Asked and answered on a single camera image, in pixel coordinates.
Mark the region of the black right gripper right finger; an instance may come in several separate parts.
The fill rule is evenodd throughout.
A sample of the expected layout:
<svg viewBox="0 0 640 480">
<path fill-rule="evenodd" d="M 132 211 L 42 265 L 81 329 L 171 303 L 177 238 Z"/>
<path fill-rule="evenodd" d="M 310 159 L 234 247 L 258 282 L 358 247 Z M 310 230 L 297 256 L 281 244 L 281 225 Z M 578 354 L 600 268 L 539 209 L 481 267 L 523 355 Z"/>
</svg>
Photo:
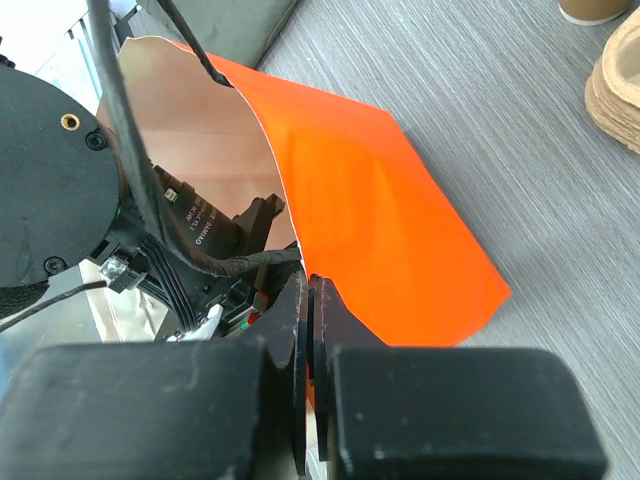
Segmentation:
<svg viewBox="0 0 640 480">
<path fill-rule="evenodd" d="M 337 347 L 385 346 L 346 307 L 334 282 L 313 274 L 309 283 L 309 374 L 320 461 L 328 460 L 331 355 Z"/>
</svg>

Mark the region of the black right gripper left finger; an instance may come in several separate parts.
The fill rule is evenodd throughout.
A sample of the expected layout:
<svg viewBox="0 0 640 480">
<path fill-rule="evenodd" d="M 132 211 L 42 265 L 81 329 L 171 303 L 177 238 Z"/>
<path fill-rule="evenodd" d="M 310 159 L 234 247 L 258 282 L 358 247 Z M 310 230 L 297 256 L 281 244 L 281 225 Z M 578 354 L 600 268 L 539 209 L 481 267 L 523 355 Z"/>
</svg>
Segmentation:
<svg viewBox="0 0 640 480">
<path fill-rule="evenodd" d="M 245 336 L 263 348 L 254 475 L 306 471 L 308 300 L 306 275 L 292 274 L 272 307 Z"/>
</svg>

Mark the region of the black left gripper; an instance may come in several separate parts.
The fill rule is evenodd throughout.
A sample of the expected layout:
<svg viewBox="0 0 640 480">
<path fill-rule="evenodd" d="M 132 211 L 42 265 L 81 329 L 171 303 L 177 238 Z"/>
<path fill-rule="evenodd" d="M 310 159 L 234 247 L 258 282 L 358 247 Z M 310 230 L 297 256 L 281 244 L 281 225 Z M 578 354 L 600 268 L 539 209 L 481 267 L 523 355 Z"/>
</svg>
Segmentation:
<svg viewBox="0 0 640 480">
<path fill-rule="evenodd" d="M 161 167 L 155 172 L 168 210 L 190 247 L 217 260 L 247 257 L 264 250 L 274 220 L 285 203 L 272 194 L 255 198 L 239 215 L 228 217 Z M 164 305 L 176 319 L 166 338 L 182 340 L 212 324 L 226 336 L 248 326 L 272 305 L 288 277 L 301 267 L 300 251 L 290 244 L 252 269 L 229 276 L 191 268 L 147 232 L 131 189 L 123 188 L 114 220 L 99 246 L 99 271 L 108 287 L 133 290 Z M 219 321 L 211 316 L 219 312 Z"/>
</svg>

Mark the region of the cardboard cup carrier stack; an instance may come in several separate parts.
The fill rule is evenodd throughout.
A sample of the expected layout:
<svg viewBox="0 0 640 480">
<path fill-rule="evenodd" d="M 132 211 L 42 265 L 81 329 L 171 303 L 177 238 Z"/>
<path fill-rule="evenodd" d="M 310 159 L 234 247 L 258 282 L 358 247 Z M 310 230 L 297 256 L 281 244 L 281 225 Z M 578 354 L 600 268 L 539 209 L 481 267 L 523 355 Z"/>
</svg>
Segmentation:
<svg viewBox="0 0 640 480">
<path fill-rule="evenodd" d="M 594 124 L 639 153 L 639 8 L 607 40 L 585 84 Z"/>
</svg>

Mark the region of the orange paper bag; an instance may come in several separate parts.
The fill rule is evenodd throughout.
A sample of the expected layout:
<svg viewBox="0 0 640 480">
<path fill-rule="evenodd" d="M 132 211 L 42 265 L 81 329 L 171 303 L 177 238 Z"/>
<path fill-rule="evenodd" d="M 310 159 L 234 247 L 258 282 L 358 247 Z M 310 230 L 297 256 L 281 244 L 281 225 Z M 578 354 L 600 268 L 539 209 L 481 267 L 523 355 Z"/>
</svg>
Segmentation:
<svg viewBox="0 0 640 480">
<path fill-rule="evenodd" d="M 392 346 L 454 346 L 487 325 L 509 287 L 392 115 L 203 51 L 193 36 L 111 43 L 108 5 L 89 5 L 126 178 L 149 233 L 220 277 L 291 258 L 331 279 Z M 152 170 L 176 159 L 223 195 L 253 179 L 284 197 L 296 248 L 224 261 L 187 243 Z"/>
</svg>

